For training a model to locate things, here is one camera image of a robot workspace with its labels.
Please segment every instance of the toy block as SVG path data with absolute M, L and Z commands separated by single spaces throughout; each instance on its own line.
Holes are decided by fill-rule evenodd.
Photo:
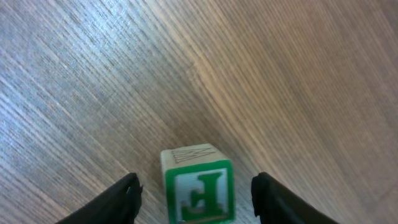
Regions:
M 170 224 L 234 220 L 232 162 L 211 144 L 161 152 Z

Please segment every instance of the letter block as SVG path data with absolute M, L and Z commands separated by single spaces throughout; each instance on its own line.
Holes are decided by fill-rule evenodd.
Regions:
M 170 224 L 234 220 L 232 162 L 211 144 L 163 150 Z

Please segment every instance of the alphabet block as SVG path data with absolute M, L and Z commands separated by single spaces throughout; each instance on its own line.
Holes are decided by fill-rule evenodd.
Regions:
M 170 224 L 234 220 L 233 166 L 211 144 L 160 154 Z

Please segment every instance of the cube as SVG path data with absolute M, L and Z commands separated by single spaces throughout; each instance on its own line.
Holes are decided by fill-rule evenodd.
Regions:
M 170 224 L 234 220 L 232 162 L 211 144 L 161 152 Z

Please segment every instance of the green frame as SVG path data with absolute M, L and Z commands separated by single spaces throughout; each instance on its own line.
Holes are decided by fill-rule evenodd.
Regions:
M 228 186 L 228 217 L 224 220 L 210 221 L 206 223 L 228 223 L 235 219 L 235 199 L 234 199 L 234 177 L 233 177 L 233 166 L 230 160 L 222 160 L 215 162 L 208 162 L 204 164 L 195 164 L 192 166 L 179 167 L 176 169 L 170 169 L 165 173 L 165 189 L 167 197 L 167 208 L 169 211 L 169 221 L 171 224 L 178 224 L 177 217 L 175 214 L 175 177 L 180 174 L 189 174 L 193 172 L 201 172 L 215 169 L 226 168 L 227 170 L 227 186 Z

